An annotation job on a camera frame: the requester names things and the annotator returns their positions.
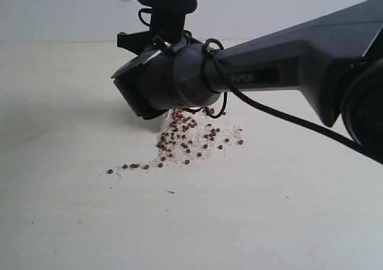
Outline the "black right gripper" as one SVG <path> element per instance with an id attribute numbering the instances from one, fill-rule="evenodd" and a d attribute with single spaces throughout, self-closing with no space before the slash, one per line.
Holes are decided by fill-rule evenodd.
<path id="1" fill-rule="evenodd" d="M 113 83 L 133 112 L 143 119 L 155 119 L 180 106 L 180 94 L 174 76 L 179 44 L 156 49 L 150 31 L 120 32 L 117 48 L 137 57 L 125 63 L 111 76 Z"/>

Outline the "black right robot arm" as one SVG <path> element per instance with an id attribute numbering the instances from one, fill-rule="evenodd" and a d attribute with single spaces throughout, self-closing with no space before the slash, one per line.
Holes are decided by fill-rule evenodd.
<path id="1" fill-rule="evenodd" d="M 382 0 L 367 0 L 233 47 L 185 31 L 166 45 L 155 36 L 112 76 L 138 117 L 208 108 L 233 93 L 244 103 L 327 136 L 382 162 Z M 298 90 L 320 125 L 248 96 Z"/>

